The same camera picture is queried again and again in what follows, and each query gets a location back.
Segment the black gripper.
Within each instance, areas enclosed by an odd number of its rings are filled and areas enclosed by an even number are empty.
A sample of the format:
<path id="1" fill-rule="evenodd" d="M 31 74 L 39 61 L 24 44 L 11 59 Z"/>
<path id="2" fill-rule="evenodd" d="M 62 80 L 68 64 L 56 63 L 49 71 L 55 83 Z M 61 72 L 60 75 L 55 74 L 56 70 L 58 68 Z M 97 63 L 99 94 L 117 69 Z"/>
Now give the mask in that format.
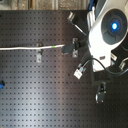
<path id="1" fill-rule="evenodd" d="M 73 49 L 73 52 L 80 50 L 81 48 L 89 48 L 89 42 L 86 40 L 81 40 L 79 41 L 78 38 L 73 38 L 73 44 L 76 42 L 79 42 L 79 48 L 78 49 Z"/>

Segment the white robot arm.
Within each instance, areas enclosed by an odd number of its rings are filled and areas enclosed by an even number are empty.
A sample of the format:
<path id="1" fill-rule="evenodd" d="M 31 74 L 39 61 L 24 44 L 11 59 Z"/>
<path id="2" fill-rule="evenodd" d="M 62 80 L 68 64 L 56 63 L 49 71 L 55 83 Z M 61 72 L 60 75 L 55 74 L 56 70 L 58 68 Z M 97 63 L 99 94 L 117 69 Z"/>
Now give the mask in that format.
<path id="1" fill-rule="evenodd" d="M 88 37 L 91 56 L 105 68 L 111 65 L 111 51 L 127 35 L 128 20 L 125 6 L 128 0 L 98 0 L 87 12 L 86 20 L 74 25 Z"/>

